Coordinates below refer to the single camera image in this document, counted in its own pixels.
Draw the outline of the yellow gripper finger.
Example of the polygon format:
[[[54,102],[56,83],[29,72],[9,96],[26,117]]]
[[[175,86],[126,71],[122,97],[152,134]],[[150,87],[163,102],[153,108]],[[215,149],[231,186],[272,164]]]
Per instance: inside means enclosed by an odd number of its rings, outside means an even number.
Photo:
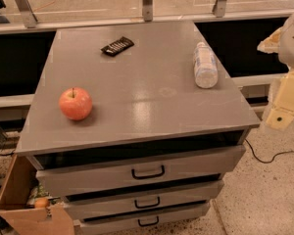
[[[279,82],[277,92],[271,103],[266,125],[273,129],[284,130],[294,120],[294,70]]]
[[[281,28],[278,28],[269,37],[260,42],[257,50],[267,54],[277,53],[279,50],[280,35]]]

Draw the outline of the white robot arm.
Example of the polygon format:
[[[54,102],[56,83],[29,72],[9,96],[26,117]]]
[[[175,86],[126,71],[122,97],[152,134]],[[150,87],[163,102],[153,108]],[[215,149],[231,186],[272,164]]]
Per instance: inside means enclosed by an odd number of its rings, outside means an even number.
[[[294,13],[282,27],[264,39],[257,50],[277,53],[279,61],[289,69],[286,75],[271,83],[269,104],[263,114],[265,126],[284,130],[294,120]]]

